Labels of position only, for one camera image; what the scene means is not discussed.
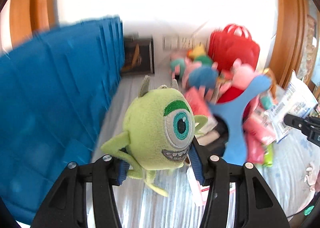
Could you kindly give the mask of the teal red pad pack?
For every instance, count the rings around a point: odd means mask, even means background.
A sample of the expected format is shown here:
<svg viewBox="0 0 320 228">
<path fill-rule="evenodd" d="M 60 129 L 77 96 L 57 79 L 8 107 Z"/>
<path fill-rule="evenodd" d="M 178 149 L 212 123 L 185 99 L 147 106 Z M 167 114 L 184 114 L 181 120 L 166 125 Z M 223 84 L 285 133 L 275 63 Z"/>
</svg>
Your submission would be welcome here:
<svg viewBox="0 0 320 228">
<path fill-rule="evenodd" d="M 264 110 L 268 110 L 274 106 L 274 98 L 269 90 L 260 94 L 259 101 Z"/>
</svg>

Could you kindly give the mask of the large pink tissue pack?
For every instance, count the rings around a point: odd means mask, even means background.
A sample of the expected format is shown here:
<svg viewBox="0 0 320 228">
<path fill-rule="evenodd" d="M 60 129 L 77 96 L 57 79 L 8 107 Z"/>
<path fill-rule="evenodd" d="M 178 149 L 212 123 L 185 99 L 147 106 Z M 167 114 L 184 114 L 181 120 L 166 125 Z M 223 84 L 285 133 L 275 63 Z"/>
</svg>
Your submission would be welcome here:
<svg viewBox="0 0 320 228">
<path fill-rule="evenodd" d="M 265 114 L 251 113 L 244 122 L 243 129 L 264 145 L 276 140 L 276 132 Z"/>
</svg>

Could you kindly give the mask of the blue plush toy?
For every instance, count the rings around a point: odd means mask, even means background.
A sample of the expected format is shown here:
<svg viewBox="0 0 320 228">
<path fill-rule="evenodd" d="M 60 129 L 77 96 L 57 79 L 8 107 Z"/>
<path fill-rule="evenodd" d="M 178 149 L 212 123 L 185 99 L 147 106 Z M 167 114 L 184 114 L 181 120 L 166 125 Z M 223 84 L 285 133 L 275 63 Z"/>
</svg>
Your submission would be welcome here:
<svg viewBox="0 0 320 228">
<path fill-rule="evenodd" d="M 219 71 L 210 66 L 200 66 L 189 74 L 188 86 L 190 88 L 205 87 L 205 93 L 209 89 L 215 89 L 216 81 L 219 76 Z"/>
</svg>

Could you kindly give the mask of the yellow green plush toy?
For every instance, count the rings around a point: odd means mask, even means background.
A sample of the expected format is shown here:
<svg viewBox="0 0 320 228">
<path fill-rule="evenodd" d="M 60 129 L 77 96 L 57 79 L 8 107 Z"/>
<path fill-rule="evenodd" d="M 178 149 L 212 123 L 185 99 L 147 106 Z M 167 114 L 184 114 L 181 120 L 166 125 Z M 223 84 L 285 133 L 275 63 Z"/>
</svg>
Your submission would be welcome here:
<svg viewBox="0 0 320 228">
<path fill-rule="evenodd" d="M 203 65 L 211 66 L 212 59 L 207 55 L 205 45 L 199 43 L 192 50 L 187 52 L 187 57 L 193 62 L 201 62 Z"/>
</svg>

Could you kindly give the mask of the wooden door frame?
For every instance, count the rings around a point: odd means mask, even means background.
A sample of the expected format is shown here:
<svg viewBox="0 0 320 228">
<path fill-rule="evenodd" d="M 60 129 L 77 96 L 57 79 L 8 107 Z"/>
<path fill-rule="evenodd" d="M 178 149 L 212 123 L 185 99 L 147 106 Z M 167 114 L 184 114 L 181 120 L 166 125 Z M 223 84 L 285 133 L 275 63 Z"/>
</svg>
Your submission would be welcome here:
<svg viewBox="0 0 320 228">
<path fill-rule="evenodd" d="M 278 0 L 277 32 L 268 67 L 282 88 L 289 83 L 292 71 L 299 70 L 308 29 L 308 13 L 308 0 Z"/>
</svg>

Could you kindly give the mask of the pink flat pack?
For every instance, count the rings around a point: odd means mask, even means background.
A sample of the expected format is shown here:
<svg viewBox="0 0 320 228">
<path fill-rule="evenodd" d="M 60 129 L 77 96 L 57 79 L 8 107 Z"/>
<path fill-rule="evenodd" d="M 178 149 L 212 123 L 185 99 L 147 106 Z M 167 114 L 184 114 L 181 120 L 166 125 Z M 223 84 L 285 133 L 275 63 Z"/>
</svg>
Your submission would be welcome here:
<svg viewBox="0 0 320 228">
<path fill-rule="evenodd" d="M 259 142 L 253 135 L 245 133 L 245 140 L 247 144 L 247 162 L 253 164 L 264 163 L 264 149 L 261 142 Z"/>
</svg>

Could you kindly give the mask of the Peppa Pig plush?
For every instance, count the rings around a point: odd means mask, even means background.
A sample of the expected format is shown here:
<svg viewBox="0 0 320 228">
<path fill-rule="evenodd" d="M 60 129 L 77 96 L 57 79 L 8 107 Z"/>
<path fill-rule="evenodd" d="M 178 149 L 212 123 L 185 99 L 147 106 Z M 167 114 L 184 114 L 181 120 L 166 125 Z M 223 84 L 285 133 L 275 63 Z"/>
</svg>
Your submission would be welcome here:
<svg viewBox="0 0 320 228">
<path fill-rule="evenodd" d="M 220 87 L 218 103 L 230 102 L 239 97 L 259 75 L 250 64 L 243 64 L 240 59 L 234 61 L 230 73 L 230 80 Z"/>
</svg>

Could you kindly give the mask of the pink barcode tissue pack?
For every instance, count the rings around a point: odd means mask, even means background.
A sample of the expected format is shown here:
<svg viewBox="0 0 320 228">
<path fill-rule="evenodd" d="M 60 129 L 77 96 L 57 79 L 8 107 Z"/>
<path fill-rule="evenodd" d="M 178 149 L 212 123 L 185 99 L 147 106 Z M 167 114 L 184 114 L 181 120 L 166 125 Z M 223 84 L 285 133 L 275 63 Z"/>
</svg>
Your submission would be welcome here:
<svg viewBox="0 0 320 228">
<path fill-rule="evenodd" d="M 196 206 L 205 206 L 209 193 L 209 186 L 201 186 L 196 180 L 192 166 L 187 169 L 187 179 L 192 193 L 192 198 Z M 229 184 L 229 206 L 235 206 L 235 183 Z"/>
</svg>

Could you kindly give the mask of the black gift box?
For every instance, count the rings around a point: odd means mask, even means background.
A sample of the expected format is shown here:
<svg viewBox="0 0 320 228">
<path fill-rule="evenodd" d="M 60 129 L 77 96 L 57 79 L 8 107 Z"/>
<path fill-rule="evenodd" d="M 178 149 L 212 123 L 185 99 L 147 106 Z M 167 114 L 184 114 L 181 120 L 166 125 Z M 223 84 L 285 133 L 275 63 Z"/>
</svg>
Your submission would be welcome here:
<svg viewBox="0 0 320 228">
<path fill-rule="evenodd" d="M 125 63 L 122 75 L 153 75 L 155 58 L 153 37 L 138 34 L 124 36 Z"/>
</svg>

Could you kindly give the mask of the red bear carry case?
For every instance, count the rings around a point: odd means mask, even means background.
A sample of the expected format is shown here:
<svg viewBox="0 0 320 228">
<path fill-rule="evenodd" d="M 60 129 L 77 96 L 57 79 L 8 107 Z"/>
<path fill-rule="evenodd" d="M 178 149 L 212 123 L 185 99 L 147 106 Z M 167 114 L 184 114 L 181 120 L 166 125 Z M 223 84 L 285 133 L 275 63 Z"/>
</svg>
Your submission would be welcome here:
<svg viewBox="0 0 320 228">
<path fill-rule="evenodd" d="M 260 46 L 252 40 L 247 28 L 229 24 L 210 35 L 208 56 L 217 63 L 218 71 L 229 71 L 236 59 L 257 68 Z"/>
</svg>

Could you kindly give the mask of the black sock bundle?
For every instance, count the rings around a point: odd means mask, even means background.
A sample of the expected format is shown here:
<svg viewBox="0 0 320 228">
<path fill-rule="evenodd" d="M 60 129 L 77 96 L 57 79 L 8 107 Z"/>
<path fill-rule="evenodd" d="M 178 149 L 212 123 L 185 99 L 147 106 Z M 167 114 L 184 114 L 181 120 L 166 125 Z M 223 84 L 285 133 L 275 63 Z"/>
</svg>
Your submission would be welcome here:
<svg viewBox="0 0 320 228">
<path fill-rule="evenodd" d="M 210 119 L 209 123 L 201 129 L 204 135 L 199 136 L 197 141 L 212 154 L 223 156 L 229 138 L 228 128 L 226 123 L 218 117 L 216 126 L 206 132 L 212 126 L 212 123 L 212 119 Z"/>
</svg>

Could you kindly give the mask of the blue plastic crate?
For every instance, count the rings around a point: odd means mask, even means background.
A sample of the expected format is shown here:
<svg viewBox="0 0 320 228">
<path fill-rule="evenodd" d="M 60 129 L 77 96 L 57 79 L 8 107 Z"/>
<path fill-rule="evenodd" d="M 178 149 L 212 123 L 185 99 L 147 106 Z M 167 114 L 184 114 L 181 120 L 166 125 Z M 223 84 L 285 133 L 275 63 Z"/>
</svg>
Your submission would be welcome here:
<svg viewBox="0 0 320 228">
<path fill-rule="evenodd" d="M 87 164 L 125 62 L 119 17 L 36 34 L 1 55 L 1 198 L 30 224 L 67 163 Z"/>
</svg>

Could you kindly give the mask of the green one-eyed monster plush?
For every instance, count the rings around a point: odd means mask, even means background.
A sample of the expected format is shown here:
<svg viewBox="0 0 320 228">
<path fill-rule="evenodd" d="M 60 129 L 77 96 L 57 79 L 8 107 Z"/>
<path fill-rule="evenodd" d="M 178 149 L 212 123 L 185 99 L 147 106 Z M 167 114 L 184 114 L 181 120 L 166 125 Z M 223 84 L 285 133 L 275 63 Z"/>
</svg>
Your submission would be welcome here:
<svg viewBox="0 0 320 228">
<path fill-rule="evenodd" d="M 101 150 L 128 163 L 128 177 L 143 180 L 167 197 L 168 192 L 154 184 L 156 172 L 183 166 L 193 138 L 208 118 L 193 114 L 177 80 L 153 90 L 149 84 L 150 77 L 145 76 L 138 97 L 125 112 L 122 132 L 106 141 Z"/>
</svg>

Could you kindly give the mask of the lime green wipes pack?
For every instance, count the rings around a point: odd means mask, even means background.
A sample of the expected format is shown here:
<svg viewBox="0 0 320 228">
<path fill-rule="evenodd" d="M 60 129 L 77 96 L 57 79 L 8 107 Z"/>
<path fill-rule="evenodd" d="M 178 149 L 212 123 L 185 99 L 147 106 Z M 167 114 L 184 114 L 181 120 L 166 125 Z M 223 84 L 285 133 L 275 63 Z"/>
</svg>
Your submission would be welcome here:
<svg viewBox="0 0 320 228">
<path fill-rule="evenodd" d="M 264 167 L 272 167 L 273 165 L 273 144 L 264 145 Z"/>
</svg>

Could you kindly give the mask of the white blue wet wipes pack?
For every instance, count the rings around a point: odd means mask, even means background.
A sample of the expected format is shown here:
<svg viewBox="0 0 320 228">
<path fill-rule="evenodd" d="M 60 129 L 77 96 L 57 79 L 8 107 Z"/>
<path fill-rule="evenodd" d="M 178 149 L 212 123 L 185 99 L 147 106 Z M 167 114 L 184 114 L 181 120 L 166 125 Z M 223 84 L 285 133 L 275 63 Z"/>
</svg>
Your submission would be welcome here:
<svg viewBox="0 0 320 228">
<path fill-rule="evenodd" d="M 280 142 L 292 129 L 284 123 L 286 114 L 305 118 L 317 104 L 318 101 L 308 86 L 297 78 L 295 71 L 292 71 L 283 97 L 277 105 L 266 111 L 276 132 L 276 142 Z"/>
</svg>

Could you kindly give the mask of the pink white tissue pack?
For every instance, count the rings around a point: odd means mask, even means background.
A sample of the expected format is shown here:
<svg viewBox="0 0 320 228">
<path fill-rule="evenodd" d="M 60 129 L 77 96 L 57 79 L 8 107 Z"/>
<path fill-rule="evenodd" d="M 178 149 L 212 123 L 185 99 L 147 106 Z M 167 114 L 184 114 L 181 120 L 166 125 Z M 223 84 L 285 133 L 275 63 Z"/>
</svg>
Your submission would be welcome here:
<svg viewBox="0 0 320 228">
<path fill-rule="evenodd" d="M 189 103 L 194 115 L 204 115 L 208 118 L 207 123 L 200 129 L 202 135 L 212 131 L 216 125 L 217 120 L 212 116 L 207 103 L 200 96 L 198 89 L 192 87 L 184 94 L 185 99 Z"/>
</svg>

